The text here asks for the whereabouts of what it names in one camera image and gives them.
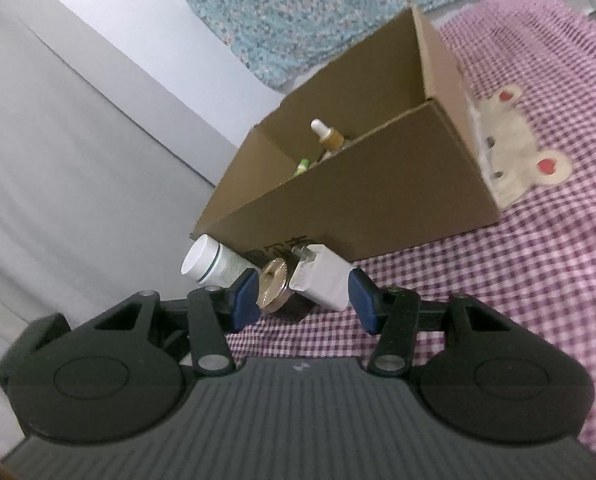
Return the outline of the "gold lid jar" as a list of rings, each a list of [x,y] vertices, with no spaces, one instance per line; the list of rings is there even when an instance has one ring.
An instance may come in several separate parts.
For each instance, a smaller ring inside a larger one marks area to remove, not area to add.
[[[295,324],[311,309],[289,286],[295,267],[283,258],[271,260],[260,271],[257,305],[263,316]]]

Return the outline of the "white cylindrical bottle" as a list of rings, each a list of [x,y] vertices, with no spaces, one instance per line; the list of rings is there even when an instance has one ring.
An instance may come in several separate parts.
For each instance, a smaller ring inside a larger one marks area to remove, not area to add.
[[[191,245],[181,266],[181,274],[201,287],[229,287],[247,269],[259,270],[250,261],[233,252],[207,234]]]

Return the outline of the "white power adapter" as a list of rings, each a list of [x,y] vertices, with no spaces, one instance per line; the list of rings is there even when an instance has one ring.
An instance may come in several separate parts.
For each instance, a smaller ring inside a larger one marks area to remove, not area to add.
[[[349,274],[353,266],[323,244],[292,248],[298,263],[292,272],[289,288],[320,307],[336,312],[350,304]]]

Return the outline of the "green glue stick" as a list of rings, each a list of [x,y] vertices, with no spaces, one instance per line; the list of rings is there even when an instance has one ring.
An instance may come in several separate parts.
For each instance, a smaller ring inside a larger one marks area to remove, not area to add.
[[[296,171],[293,175],[296,177],[296,176],[299,176],[300,174],[304,174],[305,172],[307,172],[307,170],[309,170],[310,165],[311,165],[311,162],[308,159],[306,159],[306,158],[301,159],[297,168],[296,168]]]

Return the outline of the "green dropper bottle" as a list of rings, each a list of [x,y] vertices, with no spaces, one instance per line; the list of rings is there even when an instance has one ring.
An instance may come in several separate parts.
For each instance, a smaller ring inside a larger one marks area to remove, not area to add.
[[[336,128],[325,125],[320,119],[311,121],[311,129],[319,139],[319,144],[323,148],[323,154],[319,162],[329,159],[331,156],[344,150],[348,144],[348,139],[343,136]]]

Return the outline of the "brown cardboard box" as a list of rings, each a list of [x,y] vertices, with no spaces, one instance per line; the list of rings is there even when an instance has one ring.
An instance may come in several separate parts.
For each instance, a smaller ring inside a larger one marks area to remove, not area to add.
[[[489,226],[470,98],[439,32],[405,10],[249,131],[194,232],[263,264],[302,243],[355,261]],[[323,162],[315,118],[349,141]]]

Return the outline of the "purple checkered tablecloth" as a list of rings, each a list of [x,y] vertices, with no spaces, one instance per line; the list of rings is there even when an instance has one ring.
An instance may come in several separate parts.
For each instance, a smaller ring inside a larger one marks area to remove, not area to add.
[[[581,440],[596,451],[596,22],[561,0],[483,0],[441,35],[477,96],[522,89],[520,110],[572,177],[526,193],[495,226],[363,268],[428,299],[467,292],[577,359],[595,384]]]

